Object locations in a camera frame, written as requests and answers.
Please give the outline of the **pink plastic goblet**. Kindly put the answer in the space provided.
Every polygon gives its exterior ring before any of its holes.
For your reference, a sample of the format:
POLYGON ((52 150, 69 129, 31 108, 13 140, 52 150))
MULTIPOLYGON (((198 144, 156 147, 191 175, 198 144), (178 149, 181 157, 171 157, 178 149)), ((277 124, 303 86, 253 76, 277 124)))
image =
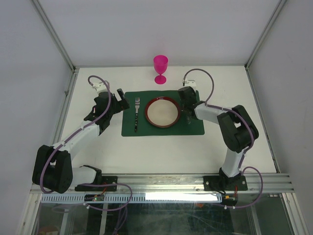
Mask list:
POLYGON ((155 77, 155 82, 162 85, 166 82, 166 77, 163 75, 168 68, 168 58, 165 55, 157 55, 153 59, 154 69, 158 74, 155 77))

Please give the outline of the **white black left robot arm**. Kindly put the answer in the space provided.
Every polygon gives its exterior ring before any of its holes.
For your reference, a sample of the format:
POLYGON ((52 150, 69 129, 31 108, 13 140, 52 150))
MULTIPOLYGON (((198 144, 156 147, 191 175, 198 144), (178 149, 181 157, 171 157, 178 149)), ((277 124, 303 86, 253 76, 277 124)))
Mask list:
POLYGON ((108 91, 100 92, 94 99, 91 112, 76 131, 52 146, 42 145, 38 149, 32 182, 45 193, 64 193, 70 187, 101 188, 104 180, 100 169, 90 165, 72 167, 72 160, 83 147, 106 130, 113 115, 129 109, 129 101, 122 89, 117 92, 120 100, 108 91))

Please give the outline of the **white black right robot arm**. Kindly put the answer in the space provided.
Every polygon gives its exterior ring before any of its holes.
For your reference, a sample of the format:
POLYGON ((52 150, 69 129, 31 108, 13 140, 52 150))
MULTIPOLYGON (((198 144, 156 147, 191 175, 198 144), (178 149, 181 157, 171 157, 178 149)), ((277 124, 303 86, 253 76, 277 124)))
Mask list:
POLYGON ((224 108, 197 101, 196 92, 191 87, 179 89, 178 94, 182 110, 189 118, 219 125, 227 147, 225 161, 220 168, 219 185, 223 189, 231 189, 236 184, 235 177, 241 173, 247 151, 259 137, 258 129, 242 105, 224 108))

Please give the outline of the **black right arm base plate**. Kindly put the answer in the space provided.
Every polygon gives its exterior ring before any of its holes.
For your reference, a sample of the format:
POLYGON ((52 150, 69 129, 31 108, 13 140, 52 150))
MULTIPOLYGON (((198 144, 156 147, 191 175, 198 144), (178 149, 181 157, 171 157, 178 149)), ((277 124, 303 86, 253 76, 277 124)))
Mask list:
POLYGON ((205 191, 217 191, 225 193, 226 191, 247 191, 246 178, 243 175, 237 175, 232 178, 220 175, 203 176, 203 186, 205 191))

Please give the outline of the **green placemat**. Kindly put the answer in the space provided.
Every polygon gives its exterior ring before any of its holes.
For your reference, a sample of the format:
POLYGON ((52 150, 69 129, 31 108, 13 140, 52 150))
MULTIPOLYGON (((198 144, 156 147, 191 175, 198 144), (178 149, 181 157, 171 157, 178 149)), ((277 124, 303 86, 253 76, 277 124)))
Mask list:
POLYGON ((158 128, 152 126, 144 116, 144 110, 147 103, 153 98, 167 96, 173 98, 178 104, 181 104, 179 94, 176 90, 167 91, 139 91, 126 92, 125 97, 130 103, 130 108, 123 112, 122 131, 124 137, 141 137, 141 136, 186 136, 186 135, 204 135, 204 124, 202 120, 192 119, 188 124, 186 115, 182 112, 178 122, 168 128, 158 128), (134 131, 135 122, 135 98, 140 98, 140 107, 138 111, 137 132, 134 131))

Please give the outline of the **red rimmed cream plate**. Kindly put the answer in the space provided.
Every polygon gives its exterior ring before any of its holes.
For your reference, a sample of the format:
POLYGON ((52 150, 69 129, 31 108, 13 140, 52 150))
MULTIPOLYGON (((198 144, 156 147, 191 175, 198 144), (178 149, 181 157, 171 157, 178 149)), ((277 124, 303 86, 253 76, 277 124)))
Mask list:
POLYGON ((180 119, 180 105, 167 96, 160 96, 150 100, 144 110, 146 120, 155 127, 168 128, 180 119))

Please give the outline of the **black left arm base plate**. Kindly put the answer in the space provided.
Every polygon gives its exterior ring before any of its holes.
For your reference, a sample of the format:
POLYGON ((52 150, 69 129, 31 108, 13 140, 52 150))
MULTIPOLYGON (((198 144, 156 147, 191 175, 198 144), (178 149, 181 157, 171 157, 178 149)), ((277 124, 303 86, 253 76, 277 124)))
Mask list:
POLYGON ((117 186, 115 185, 118 182, 117 176, 108 176, 103 175, 102 179, 99 183, 92 183, 92 187, 90 186, 82 186, 78 185, 75 187, 75 191, 85 191, 85 192, 115 192, 117 191, 117 186), (114 184, 114 186, 109 187, 96 187, 95 185, 111 185, 114 184))

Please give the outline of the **silver fork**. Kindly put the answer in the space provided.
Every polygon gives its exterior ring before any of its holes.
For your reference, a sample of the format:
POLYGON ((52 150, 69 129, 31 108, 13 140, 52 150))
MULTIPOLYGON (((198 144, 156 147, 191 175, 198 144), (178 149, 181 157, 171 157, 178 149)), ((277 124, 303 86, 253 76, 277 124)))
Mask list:
POLYGON ((135 122, 134 122, 134 131, 137 132, 137 127, 138 127, 138 111, 140 107, 140 98, 136 97, 135 98, 135 122))

